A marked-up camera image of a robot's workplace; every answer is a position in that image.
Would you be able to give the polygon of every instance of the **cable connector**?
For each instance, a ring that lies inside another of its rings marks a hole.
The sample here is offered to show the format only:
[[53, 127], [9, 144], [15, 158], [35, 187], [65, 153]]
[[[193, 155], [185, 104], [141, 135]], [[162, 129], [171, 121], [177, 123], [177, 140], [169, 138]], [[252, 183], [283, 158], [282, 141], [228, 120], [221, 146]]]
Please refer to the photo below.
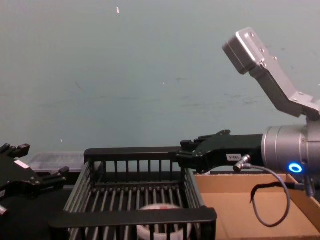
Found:
[[249, 164], [251, 161], [251, 156], [249, 154], [244, 155], [240, 161], [238, 161], [234, 166], [233, 166], [233, 171], [236, 173], [240, 173], [242, 169], [249, 169], [245, 168], [246, 164]]

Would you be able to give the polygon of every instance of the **gray metal bracket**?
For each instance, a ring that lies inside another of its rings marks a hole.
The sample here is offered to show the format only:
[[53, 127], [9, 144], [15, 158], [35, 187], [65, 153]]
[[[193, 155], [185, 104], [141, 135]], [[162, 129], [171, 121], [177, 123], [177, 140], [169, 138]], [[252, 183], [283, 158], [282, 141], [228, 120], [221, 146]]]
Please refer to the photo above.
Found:
[[276, 109], [297, 118], [305, 115], [312, 122], [320, 120], [319, 103], [295, 89], [277, 57], [269, 54], [251, 27], [236, 32], [222, 49], [240, 74], [249, 72], [257, 80]]

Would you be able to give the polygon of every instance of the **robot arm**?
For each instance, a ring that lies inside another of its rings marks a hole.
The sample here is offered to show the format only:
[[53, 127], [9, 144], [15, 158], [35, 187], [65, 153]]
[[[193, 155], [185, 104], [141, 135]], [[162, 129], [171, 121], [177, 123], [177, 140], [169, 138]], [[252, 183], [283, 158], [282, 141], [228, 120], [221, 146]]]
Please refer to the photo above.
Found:
[[241, 171], [252, 164], [303, 175], [306, 194], [313, 196], [311, 176], [320, 173], [319, 102], [295, 89], [252, 28], [236, 32], [222, 49], [240, 74], [249, 72], [258, 81], [279, 111], [294, 117], [305, 115], [306, 125], [269, 127], [263, 135], [232, 136], [223, 131], [193, 142], [182, 141], [179, 165], [205, 173], [219, 166]]
[[294, 117], [306, 115], [311, 121], [320, 119], [319, 104], [312, 96], [295, 89], [277, 57], [269, 54], [252, 28], [236, 32], [222, 49], [240, 74], [249, 72], [257, 80], [279, 111]]

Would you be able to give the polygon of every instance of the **metal cylinder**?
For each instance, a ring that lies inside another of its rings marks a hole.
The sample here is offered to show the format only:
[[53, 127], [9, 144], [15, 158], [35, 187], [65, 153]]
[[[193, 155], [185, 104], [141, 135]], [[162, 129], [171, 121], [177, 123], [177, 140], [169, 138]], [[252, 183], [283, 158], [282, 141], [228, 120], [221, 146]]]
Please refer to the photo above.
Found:
[[310, 158], [313, 155], [310, 154], [310, 146], [304, 125], [269, 127], [261, 143], [264, 166], [291, 174], [319, 172], [318, 161]]

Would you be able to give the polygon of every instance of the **black wire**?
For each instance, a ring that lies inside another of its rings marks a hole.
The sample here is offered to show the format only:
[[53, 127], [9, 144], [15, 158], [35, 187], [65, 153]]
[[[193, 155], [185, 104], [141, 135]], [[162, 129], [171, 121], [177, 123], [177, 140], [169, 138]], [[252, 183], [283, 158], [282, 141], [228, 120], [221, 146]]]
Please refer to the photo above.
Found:
[[273, 227], [278, 226], [279, 224], [281, 224], [286, 219], [286, 217], [288, 216], [289, 210], [290, 210], [290, 203], [291, 203], [290, 194], [289, 194], [289, 190], [288, 190], [285, 182], [274, 171], [272, 171], [272, 170], [270, 170], [268, 168], [265, 168], [263, 166], [254, 166], [254, 165], [246, 163], [246, 164], [244, 164], [244, 169], [257, 169], [257, 170], [262, 170], [262, 171], [268, 172], [268, 173], [272, 174], [281, 183], [281, 185], [282, 185], [282, 187], [283, 187], [283, 189], [285, 191], [286, 202], [287, 203], [286, 203], [286, 209], [285, 209], [285, 212], [284, 212], [283, 216], [277, 222], [275, 222], [273, 224], [268, 224], [268, 223], [264, 222], [261, 219], [261, 217], [259, 216], [255, 199], [254, 198], [252, 199], [254, 213], [256, 215], [256, 218], [259, 220], [259, 222], [261, 224], [263, 224], [264, 226], [269, 227], [269, 228], [273, 228]]

